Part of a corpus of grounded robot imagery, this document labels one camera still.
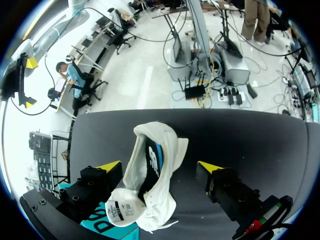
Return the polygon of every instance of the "black insole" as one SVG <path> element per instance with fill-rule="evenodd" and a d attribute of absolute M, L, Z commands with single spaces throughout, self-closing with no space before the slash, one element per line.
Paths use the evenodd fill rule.
<path fill-rule="evenodd" d="M 164 153 L 162 147 L 150 138 L 145 140 L 146 177 L 140 188 L 138 197 L 145 202 L 144 194 L 156 184 L 160 177 L 164 164 Z"/>

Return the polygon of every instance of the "shoe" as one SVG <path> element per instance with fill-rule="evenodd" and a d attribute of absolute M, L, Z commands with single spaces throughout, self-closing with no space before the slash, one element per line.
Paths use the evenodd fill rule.
<path fill-rule="evenodd" d="M 245 43 L 245 42 L 251 41 L 251 39 L 247 39 L 247 38 L 246 38 L 245 36 L 243 36 L 243 35 L 241 35 L 241 36 L 239 36 L 239 39 L 240 39 L 241 42 Z"/>
<path fill-rule="evenodd" d="M 117 227 L 133 222 L 148 232 L 168 228 L 164 225 L 176 209 L 169 193 L 170 178 L 185 157 L 187 138 L 161 122 L 149 122 L 134 128 L 136 142 L 126 167 L 123 183 L 105 203 L 109 221 Z"/>
<path fill-rule="evenodd" d="M 257 45 L 259 45 L 259 46 L 262 46 L 262 45 L 263 45 L 263 42 L 256 41 L 256 40 L 254 40 L 254 41 L 255 41 L 255 43 L 256 43 Z"/>
<path fill-rule="evenodd" d="M 265 40 L 264 40 L 265 44 L 269 44 L 270 43 L 270 38 L 269 37 L 266 37 Z"/>

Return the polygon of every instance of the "black table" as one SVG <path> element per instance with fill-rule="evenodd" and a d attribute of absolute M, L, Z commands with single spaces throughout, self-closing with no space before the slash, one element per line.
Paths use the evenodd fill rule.
<path fill-rule="evenodd" d="M 265 112 L 229 109 L 161 109 L 107 111 L 80 115 L 73 126 L 71 182 L 80 170 L 122 161 L 125 172 L 136 136 L 136 125 L 160 121 L 181 137 L 189 138 L 181 167 L 173 174 L 170 193 L 179 220 L 153 234 L 140 231 L 140 239 L 232 239 L 238 224 L 229 220 L 219 204 L 212 204 L 196 178 L 197 161 L 232 167 L 242 181 L 270 195 L 289 195 L 301 208 L 315 181 L 320 164 L 320 125 Z"/>

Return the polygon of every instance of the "white floor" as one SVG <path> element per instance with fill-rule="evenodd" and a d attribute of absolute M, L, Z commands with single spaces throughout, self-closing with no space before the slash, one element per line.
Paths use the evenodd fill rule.
<path fill-rule="evenodd" d="M 241 32 L 243 18 L 238 12 L 232 15 L 228 13 L 228 21 Z M 170 15 L 172 21 L 178 17 L 178 13 Z M 179 30 L 184 22 L 185 15 L 182 13 L 177 21 L 176 29 Z M 213 12 L 204 13 L 208 33 L 214 39 L 222 31 L 222 19 Z M 150 19 L 146 14 L 142 14 L 138 20 L 137 28 L 131 28 L 133 34 L 149 40 L 165 40 L 169 33 L 169 27 L 163 17 Z M 185 32 L 191 30 L 192 21 L 187 20 L 179 36 L 182 41 L 190 41 L 191 37 L 186 36 Z M 229 37 L 240 46 L 237 34 L 230 28 Z M 260 48 L 254 41 L 251 43 Z M 264 44 L 261 49 L 268 53 L 285 54 L 288 52 L 286 46 L 290 45 L 291 40 L 287 36 L 283 37 L 281 31 L 275 31 L 274 40 L 269 45 Z M 99 90 L 102 96 L 101 101 L 93 100 L 91 112 L 132 110 L 132 109 L 167 109 L 167 108 L 199 108 L 196 101 L 185 100 L 183 93 L 177 82 L 173 82 L 167 73 L 167 65 L 163 59 L 163 42 L 149 42 L 142 39 L 131 39 L 131 48 L 122 46 L 120 55 L 113 54 L 108 61 L 100 79 L 109 82 L 109 85 Z M 166 58 L 170 54 L 170 46 L 173 41 L 169 41 L 164 49 Z M 289 106 L 293 116 L 299 117 L 300 110 L 292 106 L 290 94 L 284 93 L 286 85 L 282 82 L 283 72 L 287 76 L 290 68 L 284 57 L 274 57 L 260 53 L 246 42 L 241 42 L 243 55 L 250 59 L 245 59 L 248 68 L 251 70 L 249 81 L 258 97 L 252 99 L 246 87 L 246 101 L 241 105 L 228 105 L 227 102 L 218 101 L 217 91 L 211 91 L 211 108 L 231 108 L 252 111 L 263 111 L 270 113 L 281 113 L 286 106 Z M 210 107 L 210 99 L 204 105 Z"/>

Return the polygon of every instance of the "wall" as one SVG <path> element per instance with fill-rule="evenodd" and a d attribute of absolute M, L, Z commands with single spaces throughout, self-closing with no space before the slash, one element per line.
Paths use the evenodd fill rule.
<path fill-rule="evenodd" d="M 109 0 L 108 2 L 90 0 L 85 6 L 95 8 L 106 16 L 109 16 L 109 8 L 123 8 L 129 11 L 126 5 L 119 0 Z M 76 27 L 58 40 L 47 53 L 46 64 L 55 81 L 60 77 L 56 72 L 57 62 L 64 61 L 66 55 L 72 50 L 71 45 L 75 45 L 84 35 L 90 35 L 92 33 L 91 28 L 101 17 L 100 14 L 91 9 L 87 9 L 87 11 L 90 14 L 90 18 L 81 26 Z M 48 22 L 43 29 L 37 33 L 32 41 L 35 42 L 41 34 L 52 27 L 54 22 L 61 19 L 67 12 L 67 10 L 64 10 L 62 13 L 59 13 L 57 17 L 54 17 L 51 22 Z M 25 109 L 24 106 L 19 107 L 22 111 L 29 114 L 38 113 L 48 106 L 50 103 L 47 97 L 48 89 L 53 87 L 52 79 L 45 66 L 44 57 L 42 57 L 38 65 L 39 67 L 36 68 L 29 77 L 24 79 L 25 95 L 37 100 L 37 103 L 31 108 Z M 13 101 L 18 105 L 18 96 L 16 96 Z M 66 132 L 70 125 L 71 119 L 68 116 L 61 111 L 56 112 L 56 110 L 51 107 L 40 115 L 28 116 L 19 112 L 11 101 L 8 102 L 5 113 L 3 144 L 8 177 L 12 192 L 16 197 L 23 195 L 27 191 L 24 178 L 28 177 L 27 167 L 33 164 L 33 151 L 29 149 L 29 132 L 40 130 L 43 134 L 49 135 L 53 133 L 67 137 L 69 134 Z M 66 143 L 59 143 L 59 145 L 58 155 L 67 148 Z M 60 159 L 60 163 L 58 170 L 61 171 L 61 174 L 66 174 L 67 167 L 65 162 Z"/>

